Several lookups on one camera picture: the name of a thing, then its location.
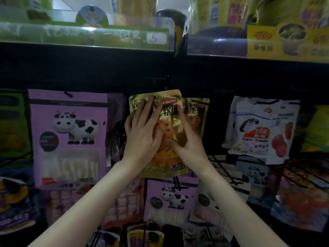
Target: finger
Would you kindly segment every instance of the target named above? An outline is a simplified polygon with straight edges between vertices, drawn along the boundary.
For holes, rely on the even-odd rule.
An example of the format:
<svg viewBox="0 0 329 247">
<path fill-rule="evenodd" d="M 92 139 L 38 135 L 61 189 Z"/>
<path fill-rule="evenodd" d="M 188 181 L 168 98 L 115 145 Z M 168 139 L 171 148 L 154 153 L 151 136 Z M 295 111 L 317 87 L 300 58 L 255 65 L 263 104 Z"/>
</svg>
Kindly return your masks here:
<svg viewBox="0 0 329 247">
<path fill-rule="evenodd" d="M 160 126 L 157 126 L 154 130 L 155 134 L 152 146 L 158 150 L 162 141 L 163 131 L 161 130 Z"/>
<path fill-rule="evenodd" d="M 148 120 L 152 105 L 153 105 L 153 100 L 154 100 L 154 96 L 150 95 L 147 102 L 146 102 L 146 105 L 145 105 L 145 107 L 144 107 L 144 109 L 141 113 L 141 116 L 139 118 L 138 127 L 144 127 L 145 126 L 145 124 Z"/>
<path fill-rule="evenodd" d="M 131 131 L 131 121 L 134 118 L 134 113 L 129 114 L 129 116 L 126 118 L 126 122 L 124 124 L 124 128 L 126 130 L 126 135 L 128 135 Z"/>
<path fill-rule="evenodd" d="M 194 131 L 191 128 L 190 122 L 188 121 L 187 116 L 184 114 L 181 106 L 177 106 L 177 111 L 178 111 L 179 118 L 182 121 L 182 125 L 185 129 L 186 137 L 189 138 L 189 136 L 191 136 L 191 134 L 193 134 Z"/>
<path fill-rule="evenodd" d="M 171 150 L 173 150 L 175 153 L 177 153 L 179 156 L 184 150 L 183 147 L 177 144 L 176 141 L 171 140 L 171 139 L 165 139 L 165 144 L 170 147 Z"/>
<path fill-rule="evenodd" d="M 152 114 L 152 116 L 148 120 L 147 126 L 149 126 L 150 128 L 155 127 L 155 125 L 157 124 L 157 122 L 159 120 L 160 114 L 162 112 L 162 108 L 163 108 L 163 101 L 159 100 L 157 108 L 155 109 L 154 113 Z"/>
<path fill-rule="evenodd" d="M 138 124 L 138 121 L 139 121 L 139 117 L 142 113 L 142 110 L 143 110 L 143 107 L 144 107 L 144 103 L 145 103 L 145 100 L 144 99 L 141 99 L 141 101 L 139 102 L 138 104 L 138 107 L 134 113 L 134 118 L 133 118 L 133 121 L 131 123 L 131 128 L 135 128 Z"/>
</svg>

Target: right hand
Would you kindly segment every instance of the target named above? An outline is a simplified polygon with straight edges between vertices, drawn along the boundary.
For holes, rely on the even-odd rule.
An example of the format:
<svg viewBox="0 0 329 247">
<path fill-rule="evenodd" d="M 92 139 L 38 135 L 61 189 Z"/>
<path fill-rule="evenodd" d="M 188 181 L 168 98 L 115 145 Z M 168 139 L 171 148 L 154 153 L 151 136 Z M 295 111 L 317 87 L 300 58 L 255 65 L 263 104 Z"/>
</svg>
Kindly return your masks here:
<svg viewBox="0 0 329 247">
<path fill-rule="evenodd" d="M 209 165 L 211 166 L 211 163 L 203 148 L 200 136 L 191 128 L 187 116 L 183 113 L 182 108 L 177 106 L 177 110 L 179 118 L 182 121 L 183 127 L 185 129 L 187 143 L 185 147 L 181 147 L 177 144 L 177 142 L 171 139 L 165 139 L 165 142 L 167 146 L 170 147 L 170 149 L 178 154 L 183 163 L 199 176 L 205 168 L 207 168 Z"/>
</svg>

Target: hand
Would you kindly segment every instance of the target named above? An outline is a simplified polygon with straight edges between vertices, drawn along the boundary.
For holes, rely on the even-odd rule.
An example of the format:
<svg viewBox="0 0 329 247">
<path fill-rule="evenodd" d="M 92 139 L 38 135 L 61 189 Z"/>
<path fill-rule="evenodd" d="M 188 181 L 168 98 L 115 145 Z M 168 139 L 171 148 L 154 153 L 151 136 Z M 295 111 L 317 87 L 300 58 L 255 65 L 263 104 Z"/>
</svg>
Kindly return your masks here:
<svg viewBox="0 0 329 247">
<path fill-rule="evenodd" d="M 183 113 L 182 108 L 177 106 L 177 110 L 179 118 L 185 129 L 187 143 L 185 147 L 181 147 L 177 144 L 177 142 L 171 139 L 165 139 L 165 142 L 173 151 L 175 151 L 175 153 L 179 155 L 179 157 L 183 160 L 183 163 L 199 176 L 207 166 L 212 165 L 203 148 L 200 136 L 191 128 L 187 116 Z"/>
<path fill-rule="evenodd" d="M 160 117 L 163 103 L 159 102 L 148 119 L 153 100 L 153 95 L 150 95 L 145 105 L 145 100 L 141 99 L 137 110 L 127 117 L 124 125 L 127 142 L 122 160 L 133 164 L 138 172 L 150 163 L 162 141 L 163 132 L 159 126 L 155 127 L 155 125 Z"/>
</svg>

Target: forearm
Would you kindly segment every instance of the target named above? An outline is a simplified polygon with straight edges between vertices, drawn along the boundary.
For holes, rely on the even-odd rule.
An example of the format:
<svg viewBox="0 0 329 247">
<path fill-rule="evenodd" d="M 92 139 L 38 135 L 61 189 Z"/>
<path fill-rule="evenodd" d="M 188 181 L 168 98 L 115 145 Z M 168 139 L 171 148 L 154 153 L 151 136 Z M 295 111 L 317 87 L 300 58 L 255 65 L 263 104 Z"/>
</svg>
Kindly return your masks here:
<svg viewBox="0 0 329 247">
<path fill-rule="evenodd" d="M 197 175 L 210 189 L 241 247 L 287 246 L 210 164 Z"/>
<path fill-rule="evenodd" d="M 30 247 L 84 247 L 109 207 L 137 174 L 129 163 L 117 163 Z"/>
</svg>

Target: price tag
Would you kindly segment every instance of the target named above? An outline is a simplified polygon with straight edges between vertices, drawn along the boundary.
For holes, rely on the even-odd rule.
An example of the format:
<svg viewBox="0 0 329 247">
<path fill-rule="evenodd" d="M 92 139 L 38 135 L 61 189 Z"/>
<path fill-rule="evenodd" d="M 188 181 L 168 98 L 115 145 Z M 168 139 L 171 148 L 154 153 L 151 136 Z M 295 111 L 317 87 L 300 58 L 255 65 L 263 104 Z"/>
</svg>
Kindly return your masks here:
<svg viewBox="0 0 329 247">
<path fill-rule="evenodd" d="M 149 44 L 166 44 L 167 35 L 164 33 L 148 33 L 146 35 L 146 41 Z"/>
</svg>

